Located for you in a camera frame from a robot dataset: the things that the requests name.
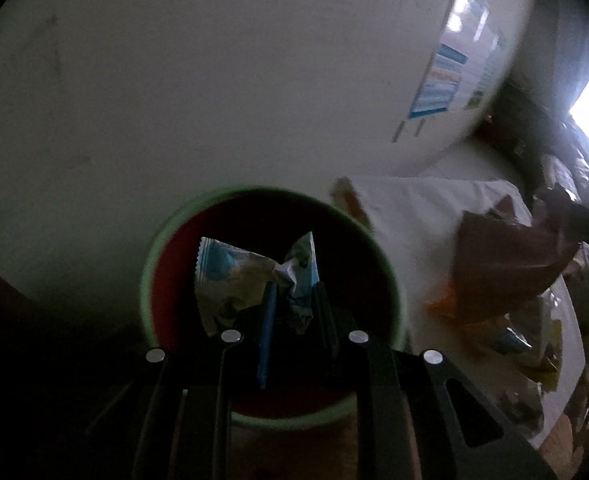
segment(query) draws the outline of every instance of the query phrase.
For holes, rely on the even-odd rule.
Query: white wall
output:
[[[532,1],[489,0],[507,52]],[[425,167],[481,114],[391,142],[448,2],[8,0],[0,275],[71,319],[132,319],[152,236],[197,193],[257,183],[326,198],[344,174]]]

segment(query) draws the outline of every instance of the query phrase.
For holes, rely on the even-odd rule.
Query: trash bin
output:
[[[382,250],[368,232],[331,205],[284,189],[216,190],[188,202],[161,229],[148,254],[140,306],[148,342],[190,351],[206,338],[194,298],[201,237],[281,262],[292,244],[313,232],[319,277],[331,305],[349,310],[362,330],[405,344],[402,295]],[[321,384],[268,388],[232,399],[232,420],[254,428],[304,429],[356,410],[352,392]]]

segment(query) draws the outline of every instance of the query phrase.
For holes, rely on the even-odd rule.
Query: round container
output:
[[[359,328],[405,344],[405,306],[388,259],[369,233],[337,208],[303,194],[269,187],[221,189],[200,195],[161,229],[141,283],[141,316],[150,345],[197,348],[206,333],[194,298],[201,237],[215,238],[282,262],[292,244],[313,232],[319,276],[330,304],[349,310]],[[356,410],[355,395],[309,385],[232,400],[233,422],[302,430]]]

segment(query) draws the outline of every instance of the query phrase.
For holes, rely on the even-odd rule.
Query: green bowl rim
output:
[[[392,270],[388,257],[383,253],[383,250],[379,247],[379,244],[377,244],[371,233],[359,222],[355,221],[352,217],[348,216],[345,212],[332,204],[322,202],[321,200],[303,193],[272,186],[221,187],[202,193],[191,200],[188,200],[188,202],[178,209],[157,232],[146,256],[140,282],[140,316],[148,343],[151,346],[159,346],[159,341],[154,332],[154,322],[152,320],[152,310],[150,306],[152,300],[152,279],[157,267],[157,262],[159,261],[166,244],[171,240],[175,232],[185,224],[185,222],[201,211],[224,202],[225,200],[230,200],[252,191],[283,192],[314,202],[318,205],[324,206],[332,214],[353,224],[365,235],[369,245],[375,251],[377,259],[379,259],[382,264],[386,278],[389,280],[389,283],[395,286],[397,292],[393,297],[393,307],[395,309],[393,311],[393,329],[391,331],[389,344],[391,345],[391,348],[401,351],[405,347],[407,335],[407,331],[404,328],[406,326],[407,316],[405,291],[397,283],[395,273]],[[353,394],[327,408],[319,410],[318,412],[307,413],[306,415],[289,418],[260,418],[232,412],[232,421],[248,428],[259,428],[262,430],[305,430],[341,420],[351,413],[354,413],[356,409],[357,399]]]

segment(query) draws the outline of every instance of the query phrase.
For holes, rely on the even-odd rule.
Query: silver screw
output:
[[[161,348],[152,348],[145,353],[145,359],[149,363],[160,363],[166,358],[166,353]]]
[[[363,343],[368,342],[368,335],[367,332],[364,332],[363,330],[353,330],[348,334],[348,339],[350,339],[353,343],[362,345]]]
[[[236,343],[241,341],[241,332],[238,330],[225,330],[221,334],[221,339],[225,343]]]
[[[426,350],[423,353],[423,358],[427,363],[430,363],[431,365],[438,365],[444,360],[444,357],[443,355],[441,355],[441,352],[438,352],[436,350]]]

